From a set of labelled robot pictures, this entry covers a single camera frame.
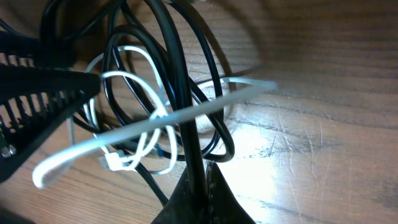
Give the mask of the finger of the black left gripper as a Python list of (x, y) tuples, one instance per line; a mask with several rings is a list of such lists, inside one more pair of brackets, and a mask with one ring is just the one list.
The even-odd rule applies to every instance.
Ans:
[(1, 182), (100, 86), (92, 73), (1, 65)]

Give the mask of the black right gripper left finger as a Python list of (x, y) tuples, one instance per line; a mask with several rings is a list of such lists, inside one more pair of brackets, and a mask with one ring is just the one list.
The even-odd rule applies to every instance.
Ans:
[(205, 209), (194, 201), (185, 168), (169, 201), (152, 224), (197, 224), (203, 223), (204, 220)]

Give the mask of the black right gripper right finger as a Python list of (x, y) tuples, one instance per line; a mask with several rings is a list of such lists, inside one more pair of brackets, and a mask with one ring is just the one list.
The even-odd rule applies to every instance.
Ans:
[(209, 223), (255, 224), (236, 200), (216, 162), (207, 163), (206, 180)]

